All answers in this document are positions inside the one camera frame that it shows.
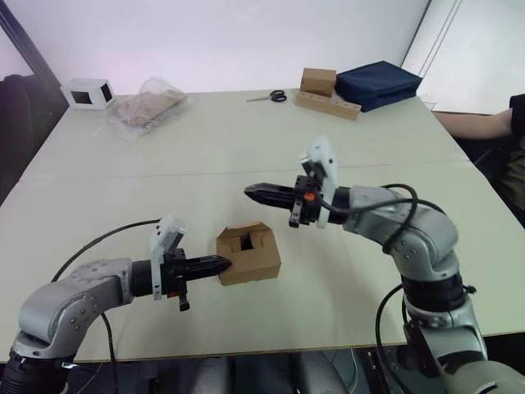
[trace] cardboard box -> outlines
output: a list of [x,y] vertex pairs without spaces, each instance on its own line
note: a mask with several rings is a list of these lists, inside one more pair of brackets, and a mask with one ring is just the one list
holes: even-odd
[[320,68],[305,68],[301,78],[302,92],[319,94],[331,97],[336,87],[336,70],[322,70]]
[[223,286],[277,277],[281,268],[273,231],[262,222],[227,227],[217,237],[217,254],[231,260],[219,275]]

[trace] navy blue bag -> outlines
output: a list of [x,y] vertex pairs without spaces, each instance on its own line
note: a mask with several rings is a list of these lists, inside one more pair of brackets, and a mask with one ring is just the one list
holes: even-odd
[[421,81],[389,62],[377,62],[338,74],[336,92],[367,112],[415,96]]

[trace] white backdrop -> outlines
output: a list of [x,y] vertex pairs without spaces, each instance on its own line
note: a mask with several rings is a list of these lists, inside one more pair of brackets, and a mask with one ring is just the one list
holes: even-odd
[[0,29],[0,80],[11,74],[27,76],[33,72],[4,31]]
[[[420,72],[453,0],[434,0],[404,67]],[[495,113],[525,93],[525,1],[463,0],[418,95],[449,112]]]
[[61,82],[185,91],[299,85],[303,67],[399,65],[427,0],[7,0]]

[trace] black sleeve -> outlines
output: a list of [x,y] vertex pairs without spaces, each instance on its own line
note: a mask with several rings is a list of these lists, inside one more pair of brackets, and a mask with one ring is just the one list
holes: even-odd
[[521,138],[525,135],[525,94],[511,97],[509,106],[512,108],[512,132]]

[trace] orange part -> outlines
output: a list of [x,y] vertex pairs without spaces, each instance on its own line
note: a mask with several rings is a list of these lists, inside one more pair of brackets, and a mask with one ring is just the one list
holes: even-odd
[[314,193],[304,193],[304,199],[312,203],[313,201],[315,201],[315,194]]

